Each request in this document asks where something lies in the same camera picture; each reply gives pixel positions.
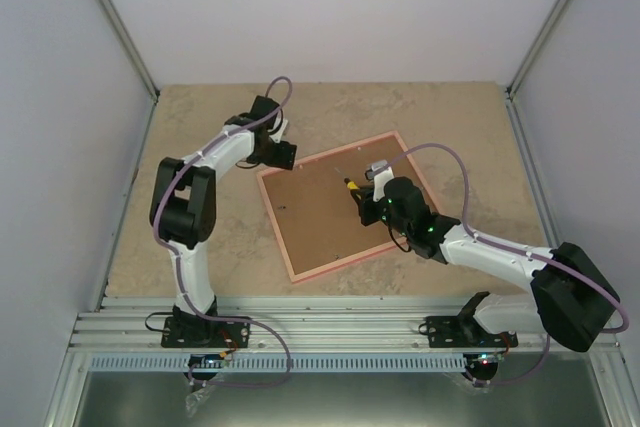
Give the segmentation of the metal sheet front panel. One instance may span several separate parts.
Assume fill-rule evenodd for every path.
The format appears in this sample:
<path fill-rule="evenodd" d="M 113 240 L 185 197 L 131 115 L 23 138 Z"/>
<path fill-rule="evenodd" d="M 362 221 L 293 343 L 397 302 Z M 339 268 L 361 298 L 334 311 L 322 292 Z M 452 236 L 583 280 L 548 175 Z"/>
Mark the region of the metal sheet front panel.
<path fill-rule="evenodd" d="M 639 394 L 620 355 L 551 355 L 527 379 L 530 353 L 475 388 L 453 373 L 301 373 L 261 388 L 257 375 L 197 388 L 170 371 L 101 370 L 89 355 L 65 366 L 49 426 L 635 426 Z"/>

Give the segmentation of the yellow black pen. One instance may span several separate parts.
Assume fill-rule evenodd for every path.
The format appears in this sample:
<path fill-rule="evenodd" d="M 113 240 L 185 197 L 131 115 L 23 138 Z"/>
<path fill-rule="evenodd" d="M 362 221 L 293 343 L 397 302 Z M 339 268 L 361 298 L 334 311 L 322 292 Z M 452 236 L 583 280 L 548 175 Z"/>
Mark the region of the yellow black pen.
<path fill-rule="evenodd" d="M 342 178 L 346 188 L 348 189 L 350 195 L 358 199 L 359 198 L 359 186 L 352 181 L 346 174 L 344 174 L 338 167 L 335 167 L 334 170 L 338 173 L 338 175 Z"/>

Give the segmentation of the aluminium corner post left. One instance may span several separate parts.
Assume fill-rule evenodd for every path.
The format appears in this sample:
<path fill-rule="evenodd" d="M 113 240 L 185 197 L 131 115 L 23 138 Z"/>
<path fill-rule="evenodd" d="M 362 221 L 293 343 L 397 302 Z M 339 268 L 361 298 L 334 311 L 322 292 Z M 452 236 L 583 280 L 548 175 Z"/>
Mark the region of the aluminium corner post left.
<path fill-rule="evenodd" d="M 138 76 L 150 98 L 156 102 L 159 98 L 160 90 L 152 79 L 152 76 L 137 49 L 133 38 L 131 37 L 121 15 L 118 12 L 113 0 L 96 0 L 100 10 L 104 14 L 106 21 L 113 33 L 115 34 L 119 44 L 121 45 L 126 57 L 129 60 L 134 72 Z"/>

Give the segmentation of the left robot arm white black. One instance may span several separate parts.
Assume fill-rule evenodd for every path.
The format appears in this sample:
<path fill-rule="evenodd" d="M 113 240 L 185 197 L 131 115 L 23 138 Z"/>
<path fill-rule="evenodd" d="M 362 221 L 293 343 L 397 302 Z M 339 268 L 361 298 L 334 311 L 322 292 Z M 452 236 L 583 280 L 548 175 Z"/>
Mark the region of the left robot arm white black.
<path fill-rule="evenodd" d="M 177 285 L 175 311 L 189 317 L 185 335 L 197 346 L 218 337 L 216 294 L 209 280 L 208 240 L 217 220 L 217 184 L 246 161 L 291 170 L 297 147 L 279 138 L 282 106 L 257 96 L 251 109 L 229 118 L 208 144 L 182 158 L 164 158 L 150 207 L 155 240 L 171 257 Z"/>

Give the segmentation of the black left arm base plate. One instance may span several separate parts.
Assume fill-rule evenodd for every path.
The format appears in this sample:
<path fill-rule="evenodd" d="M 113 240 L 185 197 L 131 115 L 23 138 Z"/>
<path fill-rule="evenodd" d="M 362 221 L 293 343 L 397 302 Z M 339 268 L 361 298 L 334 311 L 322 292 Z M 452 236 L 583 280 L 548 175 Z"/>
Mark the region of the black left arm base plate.
<path fill-rule="evenodd" d="M 166 319 L 160 345 L 163 348 L 217 348 L 234 350 L 246 348 L 250 325 L 246 322 L 209 322 L 201 318 Z"/>

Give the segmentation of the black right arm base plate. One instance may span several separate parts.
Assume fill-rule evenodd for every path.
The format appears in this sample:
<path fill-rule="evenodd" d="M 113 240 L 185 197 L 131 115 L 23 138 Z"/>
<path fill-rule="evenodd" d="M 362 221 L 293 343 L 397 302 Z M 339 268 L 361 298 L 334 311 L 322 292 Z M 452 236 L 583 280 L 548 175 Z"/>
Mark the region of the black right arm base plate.
<path fill-rule="evenodd" d="M 428 338 L 431 348 L 512 348 L 519 345 L 516 334 L 492 334 L 473 317 L 428 316 L 418 332 Z"/>

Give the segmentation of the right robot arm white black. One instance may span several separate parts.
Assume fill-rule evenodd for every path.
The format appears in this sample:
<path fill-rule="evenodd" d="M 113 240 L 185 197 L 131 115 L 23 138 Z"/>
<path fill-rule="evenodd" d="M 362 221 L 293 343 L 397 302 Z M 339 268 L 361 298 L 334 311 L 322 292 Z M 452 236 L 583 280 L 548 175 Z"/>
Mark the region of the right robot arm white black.
<path fill-rule="evenodd" d="M 382 223 L 405 253 L 441 264 L 469 267 L 500 278 L 526 298 L 478 293 L 458 316 L 458 332 L 481 346 L 506 331 L 546 333 L 563 347 L 586 352 L 605 332 L 620 297 L 579 246 L 528 247 L 474 231 L 430 209 L 420 189 L 390 172 L 373 184 L 348 182 L 362 225 Z"/>

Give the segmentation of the aluminium corner post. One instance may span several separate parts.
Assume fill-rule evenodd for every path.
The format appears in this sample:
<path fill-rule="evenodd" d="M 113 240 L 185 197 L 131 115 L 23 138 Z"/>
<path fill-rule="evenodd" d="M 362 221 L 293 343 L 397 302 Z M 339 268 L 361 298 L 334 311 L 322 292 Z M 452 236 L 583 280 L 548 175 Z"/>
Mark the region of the aluminium corner post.
<path fill-rule="evenodd" d="M 554 31 L 561 23 L 573 0 L 555 0 L 551 10 L 538 30 L 533 42 L 528 48 L 523 60 L 519 64 L 512 80 L 505 88 L 508 100 L 513 101 L 524 84 L 527 75 L 550 41 Z"/>
<path fill-rule="evenodd" d="M 118 12 L 113 0 L 96 0 L 100 10 L 104 14 L 106 21 L 113 33 L 115 34 L 119 44 L 121 45 L 126 57 L 129 60 L 134 72 L 138 76 L 150 98 L 156 102 L 159 98 L 160 90 L 152 79 L 152 76 L 137 49 L 133 38 L 131 37 L 121 15 Z"/>

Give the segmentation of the aluminium rail front beam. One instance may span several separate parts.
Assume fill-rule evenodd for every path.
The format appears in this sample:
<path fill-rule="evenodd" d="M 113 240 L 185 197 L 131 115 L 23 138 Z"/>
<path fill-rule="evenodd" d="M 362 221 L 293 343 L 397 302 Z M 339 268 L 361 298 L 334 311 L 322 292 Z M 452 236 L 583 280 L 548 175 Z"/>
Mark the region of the aluminium rail front beam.
<path fill-rule="evenodd" d="M 251 353 L 282 351 L 279 333 L 293 353 L 427 353 L 418 326 L 430 315 L 454 315 L 460 297 L 324 296 L 219 297 L 223 315 L 247 316 L 263 323 L 252 329 Z M 150 313 L 173 304 L 163 297 L 107 297 L 96 312 L 77 316 L 69 347 L 85 352 L 159 352 L 160 328 Z"/>

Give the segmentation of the aluminium corner post right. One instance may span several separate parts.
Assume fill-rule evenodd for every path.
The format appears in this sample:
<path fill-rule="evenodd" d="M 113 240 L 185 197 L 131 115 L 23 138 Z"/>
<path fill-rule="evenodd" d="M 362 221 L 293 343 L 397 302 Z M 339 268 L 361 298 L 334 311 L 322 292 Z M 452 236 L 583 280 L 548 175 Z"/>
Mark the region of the aluminium corner post right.
<path fill-rule="evenodd" d="M 561 23 L 573 0 L 555 0 L 551 10 L 538 30 L 533 42 L 528 48 L 523 60 L 519 64 L 512 80 L 505 88 L 508 100 L 513 101 L 524 84 L 527 75 L 550 41 L 554 31 Z"/>

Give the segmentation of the aluminium side rail right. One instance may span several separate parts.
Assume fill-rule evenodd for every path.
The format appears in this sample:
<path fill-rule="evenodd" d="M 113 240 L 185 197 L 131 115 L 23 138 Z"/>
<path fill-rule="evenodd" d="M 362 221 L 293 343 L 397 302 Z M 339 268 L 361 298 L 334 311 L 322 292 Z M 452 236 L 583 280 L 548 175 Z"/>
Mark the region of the aluminium side rail right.
<path fill-rule="evenodd" d="M 524 125 L 524 117 L 516 103 L 508 94 L 505 94 L 505 107 L 544 239 L 550 247 L 559 247 L 561 241 L 560 230 L 545 192 L 543 178 L 536 164 L 536 159 L 534 158 L 532 145 Z M 547 288 L 543 287 L 540 289 L 539 287 L 535 287 L 533 289 L 531 306 L 535 307 L 539 313 L 559 313 L 561 307 L 576 307 L 580 301 L 589 297 L 589 286 L 581 283 L 580 280 L 574 276 L 575 273 L 571 276 L 572 271 L 564 272 L 557 267 L 552 267 L 552 271 L 555 274 L 559 274 L 559 277 L 555 277 L 555 280 L 550 282 Z"/>

